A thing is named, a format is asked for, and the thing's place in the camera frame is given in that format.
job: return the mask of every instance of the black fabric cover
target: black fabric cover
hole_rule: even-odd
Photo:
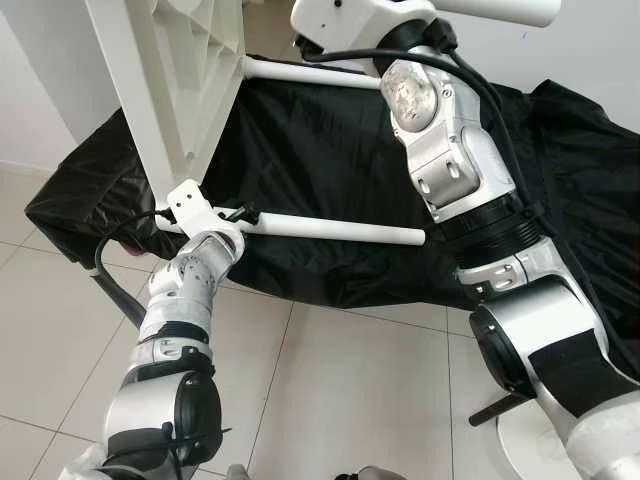
[[[533,196],[571,243],[616,328],[640,338],[640,137],[551,81],[531,94],[498,88]],[[224,206],[251,201],[275,213],[433,230],[376,91],[245,82],[202,185]],[[26,213],[70,260],[91,267],[101,235],[153,207],[117,111],[60,165]],[[166,259],[185,241],[150,220],[117,239]],[[424,247],[252,236],[229,277],[338,307],[474,306],[437,235]]]

